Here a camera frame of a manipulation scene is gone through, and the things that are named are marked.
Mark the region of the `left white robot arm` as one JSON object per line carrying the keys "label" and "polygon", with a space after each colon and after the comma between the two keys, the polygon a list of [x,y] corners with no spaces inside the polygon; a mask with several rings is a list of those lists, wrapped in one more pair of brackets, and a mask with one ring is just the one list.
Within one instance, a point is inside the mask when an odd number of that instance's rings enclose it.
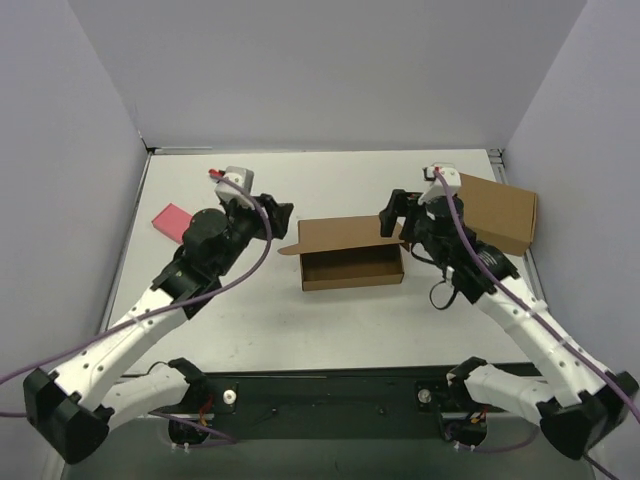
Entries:
{"label": "left white robot arm", "polygon": [[252,240],[284,238],[294,209],[268,194],[220,203],[191,217],[173,259],[118,322],[53,370],[25,377],[26,419],[66,463],[85,460],[111,430],[150,410],[175,404],[189,412],[204,402],[204,375],[184,359],[136,380],[120,378],[225,291],[221,278]]}

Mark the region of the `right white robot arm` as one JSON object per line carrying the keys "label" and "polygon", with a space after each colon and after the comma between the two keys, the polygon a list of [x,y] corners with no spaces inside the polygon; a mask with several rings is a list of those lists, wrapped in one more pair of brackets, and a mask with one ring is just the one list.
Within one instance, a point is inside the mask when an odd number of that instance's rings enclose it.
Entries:
{"label": "right white robot arm", "polygon": [[465,226],[463,211],[458,197],[422,203],[418,193],[395,189],[379,214],[380,233],[422,245],[444,281],[492,318],[541,378],[471,357],[447,373],[450,395],[467,411],[492,406],[539,426],[557,451],[579,460],[624,422],[639,384],[597,362],[562,330],[515,265]]}

